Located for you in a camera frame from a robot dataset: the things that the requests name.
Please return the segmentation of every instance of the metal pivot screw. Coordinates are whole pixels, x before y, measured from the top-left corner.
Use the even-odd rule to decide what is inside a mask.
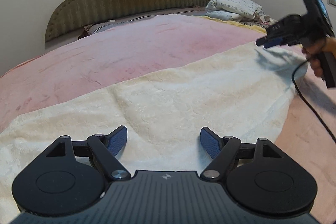
[[[115,170],[111,173],[111,176],[115,179],[123,179],[127,177],[128,173],[125,170]]]
[[[216,170],[206,170],[203,175],[208,179],[218,178],[220,173]]]

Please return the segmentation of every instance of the human hand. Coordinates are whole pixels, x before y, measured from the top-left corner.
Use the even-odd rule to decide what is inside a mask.
[[[332,52],[336,58],[336,39],[334,37],[320,39],[313,46],[309,48],[303,48],[302,53],[304,53],[307,59],[309,59],[312,57],[312,55],[318,54],[321,50],[323,52]],[[321,63],[318,59],[310,59],[310,67],[313,69],[314,74],[317,77],[323,76]]]

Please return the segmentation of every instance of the logo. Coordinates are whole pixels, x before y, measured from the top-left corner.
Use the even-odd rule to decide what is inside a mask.
[[[165,180],[169,180],[171,178],[171,175],[165,174],[162,176]]]

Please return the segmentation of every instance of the blue gripper pad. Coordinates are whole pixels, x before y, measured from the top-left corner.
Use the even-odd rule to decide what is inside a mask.
[[[271,41],[269,41],[268,43],[265,43],[264,44],[264,48],[271,48],[271,47],[274,47],[274,46],[277,46],[277,45],[280,45],[283,41],[283,38],[280,37],[280,38],[275,38]]]
[[[106,138],[108,140],[107,149],[113,156],[116,156],[127,142],[127,128],[125,126],[120,126],[112,133],[108,134]]]
[[[223,145],[221,145],[223,142],[222,138],[207,127],[202,128],[199,138],[203,148],[208,152],[212,159],[214,159],[223,148]]]

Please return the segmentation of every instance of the black cable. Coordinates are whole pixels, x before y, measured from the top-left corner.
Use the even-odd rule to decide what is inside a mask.
[[[301,91],[299,90],[299,87],[297,86],[294,76],[295,73],[299,70],[299,68],[301,68],[305,63],[307,63],[310,59],[304,61],[303,63],[301,63],[292,73],[292,81],[294,83],[296,92],[298,93],[299,97],[302,99],[302,101],[305,102],[305,104],[312,110],[312,112],[314,112],[314,114],[316,115],[316,117],[320,120],[321,124],[324,126],[324,128],[327,130],[327,132],[329,133],[329,135],[331,136],[331,138],[333,139],[333,141],[336,144],[336,138],[335,135],[331,132],[331,130],[329,129],[329,127],[325,124],[325,122],[322,120],[322,118],[320,117],[320,115],[317,113],[317,111],[311,106],[310,103],[308,103],[308,101],[303,97]]]

